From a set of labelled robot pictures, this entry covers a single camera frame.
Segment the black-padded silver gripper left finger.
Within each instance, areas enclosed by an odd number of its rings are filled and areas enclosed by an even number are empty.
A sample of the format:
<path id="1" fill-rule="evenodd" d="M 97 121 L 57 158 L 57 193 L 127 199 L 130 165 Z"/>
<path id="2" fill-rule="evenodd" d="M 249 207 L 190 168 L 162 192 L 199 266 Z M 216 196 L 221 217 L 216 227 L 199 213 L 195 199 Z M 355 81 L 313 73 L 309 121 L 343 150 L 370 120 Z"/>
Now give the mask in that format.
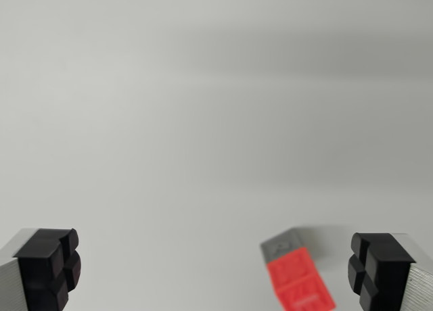
<path id="1" fill-rule="evenodd" d="M 60 311 L 81 276 L 75 229 L 21 229 L 1 248 L 1 309 Z"/>

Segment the black-padded silver gripper right finger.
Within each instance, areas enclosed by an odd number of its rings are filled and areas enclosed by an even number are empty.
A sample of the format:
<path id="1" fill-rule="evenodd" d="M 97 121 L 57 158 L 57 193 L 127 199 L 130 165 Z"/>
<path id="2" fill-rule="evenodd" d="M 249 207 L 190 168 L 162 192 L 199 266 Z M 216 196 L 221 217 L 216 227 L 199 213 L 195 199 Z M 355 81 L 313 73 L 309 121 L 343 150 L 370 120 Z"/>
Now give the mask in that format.
<path id="1" fill-rule="evenodd" d="M 403 233 L 355 233 L 348 281 L 368 311 L 432 309 L 432 257 Z"/>

